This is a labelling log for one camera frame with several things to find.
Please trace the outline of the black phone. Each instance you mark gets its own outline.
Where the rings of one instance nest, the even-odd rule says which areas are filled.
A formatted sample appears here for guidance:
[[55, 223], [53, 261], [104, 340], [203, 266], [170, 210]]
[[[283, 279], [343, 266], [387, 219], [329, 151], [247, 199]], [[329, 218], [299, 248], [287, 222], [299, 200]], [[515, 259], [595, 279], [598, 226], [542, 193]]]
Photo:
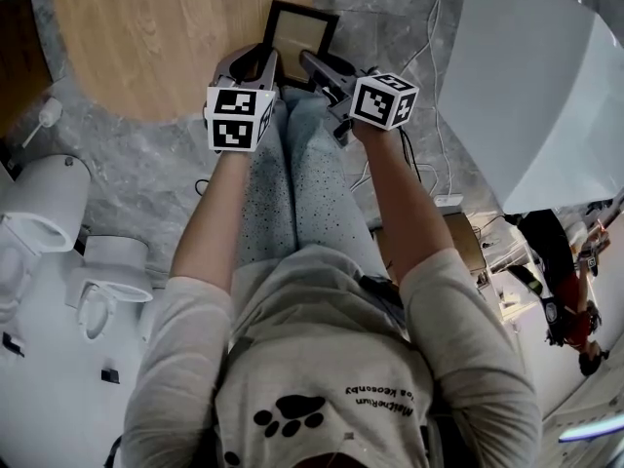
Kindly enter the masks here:
[[406, 329], [406, 317], [399, 288], [384, 277], [363, 275], [359, 286], [376, 299], [375, 305], [386, 313], [402, 331]]

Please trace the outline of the black picture frame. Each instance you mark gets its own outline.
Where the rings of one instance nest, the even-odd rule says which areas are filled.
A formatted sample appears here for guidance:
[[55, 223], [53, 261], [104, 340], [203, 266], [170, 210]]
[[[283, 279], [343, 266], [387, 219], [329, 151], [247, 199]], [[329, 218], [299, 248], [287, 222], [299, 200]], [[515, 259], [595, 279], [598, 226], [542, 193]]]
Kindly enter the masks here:
[[327, 53], [339, 16], [311, 7], [273, 0], [262, 44], [279, 53], [280, 64], [275, 83], [312, 92], [312, 84], [299, 63], [299, 54], [308, 50]]

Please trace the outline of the person's left forearm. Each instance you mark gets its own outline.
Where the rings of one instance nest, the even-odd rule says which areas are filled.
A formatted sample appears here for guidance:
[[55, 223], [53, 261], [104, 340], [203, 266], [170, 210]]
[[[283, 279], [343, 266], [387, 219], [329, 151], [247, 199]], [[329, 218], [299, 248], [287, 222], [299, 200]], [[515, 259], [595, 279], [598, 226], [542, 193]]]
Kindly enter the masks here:
[[250, 155], [224, 152], [176, 247], [170, 276], [231, 290]]

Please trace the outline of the white toilet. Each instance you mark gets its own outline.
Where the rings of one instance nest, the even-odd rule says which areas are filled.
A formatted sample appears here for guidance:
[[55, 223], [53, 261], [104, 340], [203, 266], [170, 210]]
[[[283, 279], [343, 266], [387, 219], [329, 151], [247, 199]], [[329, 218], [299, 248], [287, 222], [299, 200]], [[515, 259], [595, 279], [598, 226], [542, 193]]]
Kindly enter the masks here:
[[91, 175], [79, 159], [51, 155], [28, 164], [0, 199], [0, 217], [34, 253], [73, 249], [87, 206]]
[[80, 266], [69, 274], [65, 305], [75, 310], [79, 333], [92, 343], [106, 335], [120, 303], [153, 299], [145, 265], [148, 247], [120, 236], [87, 239]]

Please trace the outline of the white bathtub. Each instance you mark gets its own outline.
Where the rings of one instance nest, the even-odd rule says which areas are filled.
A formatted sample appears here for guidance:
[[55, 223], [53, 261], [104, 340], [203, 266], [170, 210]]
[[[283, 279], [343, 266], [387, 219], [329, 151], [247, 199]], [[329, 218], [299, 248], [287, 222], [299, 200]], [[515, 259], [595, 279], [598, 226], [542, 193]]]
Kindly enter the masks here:
[[464, 0], [438, 107], [506, 214], [624, 189], [624, 47], [573, 0]]

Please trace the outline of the small brown cardboard box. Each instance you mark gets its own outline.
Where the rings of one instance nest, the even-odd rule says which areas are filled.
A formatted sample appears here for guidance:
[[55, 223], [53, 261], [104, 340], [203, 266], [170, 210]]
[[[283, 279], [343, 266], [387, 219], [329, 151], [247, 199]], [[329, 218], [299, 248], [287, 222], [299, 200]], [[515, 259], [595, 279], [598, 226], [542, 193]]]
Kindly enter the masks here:
[[445, 214], [444, 220], [464, 264], [473, 277], [478, 277], [487, 265], [472, 224], [464, 213]]

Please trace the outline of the large brown cardboard box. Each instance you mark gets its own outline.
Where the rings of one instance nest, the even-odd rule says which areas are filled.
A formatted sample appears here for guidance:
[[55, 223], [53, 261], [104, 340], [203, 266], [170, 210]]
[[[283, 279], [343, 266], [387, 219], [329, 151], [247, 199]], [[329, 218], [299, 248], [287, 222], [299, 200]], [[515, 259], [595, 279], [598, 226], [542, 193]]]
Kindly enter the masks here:
[[0, 139], [52, 84], [31, 0], [0, 0]]

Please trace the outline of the person's right forearm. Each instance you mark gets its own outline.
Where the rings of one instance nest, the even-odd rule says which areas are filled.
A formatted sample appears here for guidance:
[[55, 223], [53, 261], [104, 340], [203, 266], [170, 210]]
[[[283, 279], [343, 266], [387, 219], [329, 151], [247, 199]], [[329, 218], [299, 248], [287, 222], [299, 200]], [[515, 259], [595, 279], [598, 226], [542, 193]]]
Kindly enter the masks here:
[[430, 256], [454, 247], [449, 229], [386, 131], [356, 121], [352, 132], [363, 144], [382, 226], [398, 281]]

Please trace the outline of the person's grey sweatshirt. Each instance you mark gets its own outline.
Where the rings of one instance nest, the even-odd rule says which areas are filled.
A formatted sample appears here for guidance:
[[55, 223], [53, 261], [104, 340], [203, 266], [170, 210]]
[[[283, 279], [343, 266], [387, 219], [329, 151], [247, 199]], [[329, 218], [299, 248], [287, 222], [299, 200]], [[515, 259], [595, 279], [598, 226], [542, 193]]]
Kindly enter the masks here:
[[457, 416], [480, 465], [530, 468], [535, 391], [458, 252], [402, 281], [402, 325], [359, 272], [320, 246], [251, 264], [240, 315], [223, 290], [171, 279], [126, 412], [126, 468], [293, 468], [322, 455], [424, 466], [434, 400]]

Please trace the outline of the white toilet brush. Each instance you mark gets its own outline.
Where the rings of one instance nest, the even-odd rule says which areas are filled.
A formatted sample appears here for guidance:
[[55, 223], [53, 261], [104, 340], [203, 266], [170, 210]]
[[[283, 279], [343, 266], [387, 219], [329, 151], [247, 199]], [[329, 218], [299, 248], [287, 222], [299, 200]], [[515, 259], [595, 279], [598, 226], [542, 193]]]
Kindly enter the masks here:
[[55, 97], [49, 97], [39, 111], [38, 124], [31, 131], [28, 137], [22, 142], [21, 147], [25, 148], [42, 128], [51, 128], [62, 114], [62, 104]]

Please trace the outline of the oval wooden table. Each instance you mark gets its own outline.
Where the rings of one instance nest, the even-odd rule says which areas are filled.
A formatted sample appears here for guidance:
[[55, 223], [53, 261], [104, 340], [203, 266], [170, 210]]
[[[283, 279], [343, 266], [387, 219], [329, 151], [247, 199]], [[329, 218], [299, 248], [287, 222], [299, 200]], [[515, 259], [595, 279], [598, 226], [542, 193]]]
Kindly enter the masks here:
[[54, 7], [83, 93], [112, 114], [168, 122], [200, 110], [221, 59], [261, 41], [272, 1], [54, 0]]

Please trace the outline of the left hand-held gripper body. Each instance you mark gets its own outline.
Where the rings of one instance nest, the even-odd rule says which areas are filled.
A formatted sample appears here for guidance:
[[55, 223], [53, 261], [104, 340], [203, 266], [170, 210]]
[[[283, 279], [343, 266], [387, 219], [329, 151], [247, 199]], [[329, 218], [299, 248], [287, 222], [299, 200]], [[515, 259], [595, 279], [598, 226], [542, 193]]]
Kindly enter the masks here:
[[205, 105], [209, 149], [255, 152], [271, 124], [275, 100], [273, 73], [241, 83], [217, 73]]

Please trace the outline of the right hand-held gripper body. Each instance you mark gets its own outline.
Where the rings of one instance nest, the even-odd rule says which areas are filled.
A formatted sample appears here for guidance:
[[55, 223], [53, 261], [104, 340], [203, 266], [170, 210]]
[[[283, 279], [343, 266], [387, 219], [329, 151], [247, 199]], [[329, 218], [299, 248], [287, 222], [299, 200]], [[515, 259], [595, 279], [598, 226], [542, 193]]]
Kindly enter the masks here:
[[410, 120], [419, 88], [394, 73], [339, 74], [328, 66], [311, 79], [328, 100], [328, 132], [341, 144], [348, 143], [354, 120], [390, 131]]

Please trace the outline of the person's light speckled trousers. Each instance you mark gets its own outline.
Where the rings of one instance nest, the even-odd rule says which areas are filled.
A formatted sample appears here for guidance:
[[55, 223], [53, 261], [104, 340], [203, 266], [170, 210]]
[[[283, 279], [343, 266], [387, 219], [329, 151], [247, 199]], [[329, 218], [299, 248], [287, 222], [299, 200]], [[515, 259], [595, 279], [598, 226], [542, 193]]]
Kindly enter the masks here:
[[285, 88], [258, 149], [243, 208], [237, 264], [287, 257], [311, 245], [345, 254], [367, 276], [387, 274], [325, 128], [324, 97]]

